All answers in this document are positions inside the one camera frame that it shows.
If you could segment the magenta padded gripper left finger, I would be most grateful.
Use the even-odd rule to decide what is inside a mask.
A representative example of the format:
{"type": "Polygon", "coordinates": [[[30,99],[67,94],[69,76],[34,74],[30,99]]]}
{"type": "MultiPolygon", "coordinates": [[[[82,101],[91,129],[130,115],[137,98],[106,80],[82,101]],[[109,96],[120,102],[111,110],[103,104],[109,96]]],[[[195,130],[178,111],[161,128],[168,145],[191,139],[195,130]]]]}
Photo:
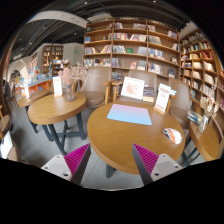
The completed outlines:
{"type": "Polygon", "coordinates": [[[42,166],[42,169],[65,180],[80,185],[90,154],[90,145],[86,144],[65,156],[54,156],[42,166]]]}

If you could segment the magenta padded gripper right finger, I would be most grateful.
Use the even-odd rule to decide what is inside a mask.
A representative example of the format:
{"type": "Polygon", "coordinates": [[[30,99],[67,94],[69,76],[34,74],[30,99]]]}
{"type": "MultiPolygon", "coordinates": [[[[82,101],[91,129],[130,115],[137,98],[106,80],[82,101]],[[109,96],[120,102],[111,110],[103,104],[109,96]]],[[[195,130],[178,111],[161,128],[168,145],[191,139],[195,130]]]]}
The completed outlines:
{"type": "Polygon", "coordinates": [[[156,154],[137,144],[132,145],[132,155],[144,185],[182,169],[182,166],[167,154],[156,154]]]}

